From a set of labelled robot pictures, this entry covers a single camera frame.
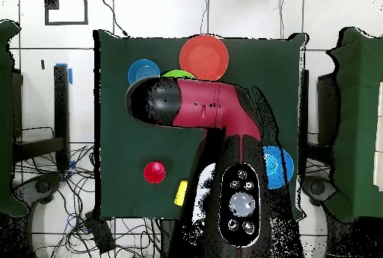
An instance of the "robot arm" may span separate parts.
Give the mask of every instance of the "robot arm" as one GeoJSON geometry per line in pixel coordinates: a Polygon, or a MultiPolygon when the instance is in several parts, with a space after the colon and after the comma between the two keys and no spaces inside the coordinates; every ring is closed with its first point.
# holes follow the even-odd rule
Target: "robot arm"
{"type": "Polygon", "coordinates": [[[128,89],[126,106],[133,118],[148,124],[225,130],[206,211],[205,257],[224,258],[222,243],[228,243],[232,248],[256,245],[254,254],[265,258],[270,237],[266,169],[255,108],[243,89],[146,78],[128,89]]]}

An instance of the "circular button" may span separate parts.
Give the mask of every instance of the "circular button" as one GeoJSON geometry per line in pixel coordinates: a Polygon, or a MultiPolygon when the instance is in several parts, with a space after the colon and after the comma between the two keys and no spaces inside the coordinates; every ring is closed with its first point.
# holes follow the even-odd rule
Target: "circular button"
{"type": "Polygon", "coordinates": [[[253,187],[254,187],[254,186],[253,186],[253,183],[252,183],[252,182],[247,181],[247,182],[245,183],[245,189],[246,189],[246,190],[251,190],[253,187]]]}
{"type": "Polygon", "coordinates": [[[232,181],[230,184],[231,188],[239,188],[239,181],[232,181]]]}
{"type": "Polygon", "coordinates": [[[237,192],[231,197],[229,207],[235,216],[244,218],[253,213],[255,201],[251,195],[245,192],[237,192]]]}
{"type": "Polygon", "coordinates": [[[203,183],[203,187],[204,188],[211,188],[212,187],[212,180],[211,179],[205,180],[205,182],[203,183]]]}
{"type": "Polygon", "coordinates": [[[248,221],[244,222],[242,227],[243,227],[243,230],[249,235],[254,232],[254,225],[251,222],[248,222],[248,221]]]}
{"type": "Polygon", "coordinates": [[[228,227],[229,227],[229,230],[236,230],[238,229],[238,222],[235,220],[230,220],[228,227]]]}
{"type": "Polygon", "coordinates": [[[248,176],[248,174],[246,173],[246,171],[244,171],[244,170],[238,171],[238,177],[240,179],[246,179],[247,176],[248,176]]]}
{"type": "Polygon", "coordinates": [[[149,183],[160,183],[165,178],[165,166],[162,162],[151,162],[144,169],[144,177],[149,183]]]}

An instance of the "green board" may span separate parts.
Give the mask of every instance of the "green board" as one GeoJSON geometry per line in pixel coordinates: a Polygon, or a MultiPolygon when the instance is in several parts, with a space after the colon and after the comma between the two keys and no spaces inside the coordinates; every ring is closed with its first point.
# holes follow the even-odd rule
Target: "green board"
{"type": "MultiPolygon", "coordinates": [[[[142,58],[161,73],[180,70],[180,50],[188,38],[119,38],[99,31],[101,65],[101,214],[116,217],[179,218],[174,204],[181,180],[188,180],[204,136],[200,129],[150,127],[126,110],[127,71],[142,58]],[[149,184],[144,168],[155,160],[165,164],[166,177],[149,184]]],[[[279,141],[297,163],[300,48],[305,34],[291,40],[223,39],[229,65],[220,82],[240,85],[266,96],[278,122],[279,141]]],[[[295,208],[296,172],[290,182],[295,208]]],[[[295,209],[295,217],[301,217],[295,209]]]]}
{"type": "Polygon", "coordinates": [[[325,205],[343,222],[361,216],[383,218],[383,192],[373,185],[383,39],[347,28],[330,54],[339,66],[340,125],[334,142],[334,184],[339,192],[325,205]]]}

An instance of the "yellow object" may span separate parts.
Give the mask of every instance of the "yellow object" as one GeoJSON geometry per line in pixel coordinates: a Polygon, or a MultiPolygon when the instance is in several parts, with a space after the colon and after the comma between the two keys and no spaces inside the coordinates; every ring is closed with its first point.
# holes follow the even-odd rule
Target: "yellow object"
{"type": "Polygon", "coordinates": [[[176,204],[178,206],[183,205],[183,201],[185,200],[185,193],[186,193],[187,188],[188,188],[188,182],[185,180],[181,181],[180,186],[178,187],[176,200],[174,200],[174,204],[176,204]]]}

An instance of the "blue plate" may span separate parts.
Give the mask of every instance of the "blue plate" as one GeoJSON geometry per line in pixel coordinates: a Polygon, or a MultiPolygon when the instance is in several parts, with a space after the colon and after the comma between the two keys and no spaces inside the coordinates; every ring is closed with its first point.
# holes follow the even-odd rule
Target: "blue plate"
{"type": "Polygon", "coordinates": [[[159,68],[154,62],[147,59],[137,60],[128,70],[128,83],[131,85],[139,79],[159,74],[159,68]]]}
{"type": "Polygon", "coordinates": [[[284,179],[284,168],[282,166],[282,155],[279,147],[266,146],[263,154],[266,161],[266,174],[269,181],[269,189],[276,189],[284,186],[292,178],[294,173],[294,163],[286,150],[284,152],[284,162],[286,165],[287,181],[284,179]]]}

